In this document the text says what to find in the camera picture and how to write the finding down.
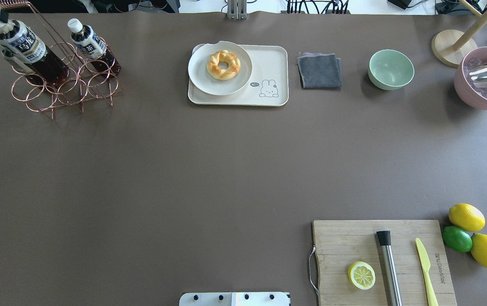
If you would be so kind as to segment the tea bottle with white cap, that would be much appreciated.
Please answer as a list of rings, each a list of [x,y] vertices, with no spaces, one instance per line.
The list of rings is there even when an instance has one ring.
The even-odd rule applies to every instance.
[[[0,21],[0,45],[53,85],[69,77],[68,66],[22,21]]]

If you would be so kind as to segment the green lime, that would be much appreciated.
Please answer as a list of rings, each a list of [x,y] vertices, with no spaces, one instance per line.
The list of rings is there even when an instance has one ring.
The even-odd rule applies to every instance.
[[[442,239],[445,245],[457,252],[470,252],[473,246],[471,236],[455,225],[450,225],[443,229]]]

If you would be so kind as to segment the cream serving tray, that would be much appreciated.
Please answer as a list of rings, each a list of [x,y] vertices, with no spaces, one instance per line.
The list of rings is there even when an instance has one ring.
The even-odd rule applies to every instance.
[[[229,81],[216,80],[205,69],[210,55],[220,50],[241,60],[240,73]],[[192,51],[188,74],[188,98],[197,105],[278,107],[289,99],[288,56],[280,46],[203,43]]]

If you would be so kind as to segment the green bowl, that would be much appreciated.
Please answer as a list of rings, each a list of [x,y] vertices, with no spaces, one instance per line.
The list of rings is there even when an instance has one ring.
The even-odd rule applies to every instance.
[[[369,60],[368,77],[379,89],[396,90],[414,79],[411,60],[396,50],[377,51]]]

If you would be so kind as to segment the pink bowl with ice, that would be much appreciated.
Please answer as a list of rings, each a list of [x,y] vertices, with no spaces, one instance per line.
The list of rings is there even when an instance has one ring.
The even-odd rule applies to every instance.
[[[479,47],[463,58],[453,83],[463,102],[487,110],[487,47]]]

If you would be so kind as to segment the yellow lemon far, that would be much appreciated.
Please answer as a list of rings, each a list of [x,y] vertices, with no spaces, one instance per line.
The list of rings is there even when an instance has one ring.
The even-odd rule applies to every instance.
[[[465,231],[480,231],[486,224],[482,211],[467,203],[459,203],[450,207],[448,217],[453,225]]]

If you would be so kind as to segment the bamboo cutting board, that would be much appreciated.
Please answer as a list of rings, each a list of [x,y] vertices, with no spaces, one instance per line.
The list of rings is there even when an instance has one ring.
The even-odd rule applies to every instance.
[[[426,306],[427,295],[415,244],[424,244],[431,268],[428,271],[440,306],[457,304],[450,269],[437,220],[315,220],[313,240],[318,264],[318,304],[320,306],[389,306],[385,287],[383,256],[377,231],[391,233],[391,248],[404,306]],[[377,276],[369,290],[360,290],[349,281],[348,268],[363,261]]]

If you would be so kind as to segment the steel muddler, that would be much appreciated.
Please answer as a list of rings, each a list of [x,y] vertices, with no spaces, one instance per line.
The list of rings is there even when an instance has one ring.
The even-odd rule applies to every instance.
[[[394,252],[391,247],[391,232],[377,231],[377,239],[383,256],[383,267],[386,277],[386,288],[391,306],[402,306],[401,292],[395,268]]]

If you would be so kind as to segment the white round plate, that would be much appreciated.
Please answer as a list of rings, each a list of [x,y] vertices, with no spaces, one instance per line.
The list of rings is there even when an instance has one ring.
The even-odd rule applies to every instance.
[[[241,46],[229,42],[206,43],[189,60],[188,74],[201,91],[228,95],[239,91],[249,81],[251,57]]]

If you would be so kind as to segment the half lemon slice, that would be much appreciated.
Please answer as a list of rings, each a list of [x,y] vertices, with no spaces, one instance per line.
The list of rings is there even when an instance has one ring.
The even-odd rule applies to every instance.
[[[360,290],[369,290],[375,285],[375,271],[371,265],[364,261],[352,263],[348,268],[347,275],[350,283]]]

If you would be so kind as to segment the yellow plastic knife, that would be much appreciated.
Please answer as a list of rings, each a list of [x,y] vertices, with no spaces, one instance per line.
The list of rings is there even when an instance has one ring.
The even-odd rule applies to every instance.
[[[417,248],[419,261],[422,269],[422,276],[425,283],[426,299],[428,306],[439,306],[436,294],[431,282],[429,271],[431,268],[430,258],[428,257],[428,252],[422,241],[419,238],[415,238],[415,245]]]

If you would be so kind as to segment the wooden stand with round base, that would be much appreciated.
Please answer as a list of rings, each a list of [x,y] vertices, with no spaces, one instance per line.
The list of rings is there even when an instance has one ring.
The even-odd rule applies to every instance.
[[[487,23],[487,10],[484,13],[480,13],[468,1],[461,0],[460,3],[472,12],[477,17],[477,20],[465,32],[446,29],[437,33],[431,41],[431,50],[436,58],[443,64],[453,68],[457,68],[470,51],[478,48],[473,36]]]

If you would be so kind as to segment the aluminium frame post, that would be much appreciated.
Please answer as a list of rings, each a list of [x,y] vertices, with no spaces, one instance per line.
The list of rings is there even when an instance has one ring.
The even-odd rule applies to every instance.
[[[229,20],[245,20],[247,14],[247,0],[228,0],[227,18]]]

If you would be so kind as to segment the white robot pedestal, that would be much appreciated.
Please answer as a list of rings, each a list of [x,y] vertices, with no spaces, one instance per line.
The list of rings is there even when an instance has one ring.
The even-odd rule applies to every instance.
[[[180,306],[290,306],[290,293],[281,291],[198,292],[182,294]]]

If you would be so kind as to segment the grey folded cloth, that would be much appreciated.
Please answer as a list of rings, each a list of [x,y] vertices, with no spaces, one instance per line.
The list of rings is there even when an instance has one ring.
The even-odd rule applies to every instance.
[[[304,89],[340,88],[343,86],[341,58],[336,54],[304,52],[297,58]]]

